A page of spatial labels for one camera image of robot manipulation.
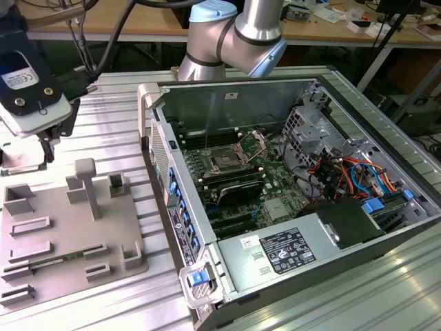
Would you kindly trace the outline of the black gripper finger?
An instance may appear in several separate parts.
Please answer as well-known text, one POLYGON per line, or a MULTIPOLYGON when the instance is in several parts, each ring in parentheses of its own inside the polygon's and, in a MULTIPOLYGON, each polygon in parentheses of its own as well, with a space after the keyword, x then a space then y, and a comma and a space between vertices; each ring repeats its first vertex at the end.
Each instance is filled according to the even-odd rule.
POLYGON ((54 161, 54 145, 56 139, 51 136, 39 135, 41 147, 43 148, 44 158, 46 163, 52 163, 54 161))

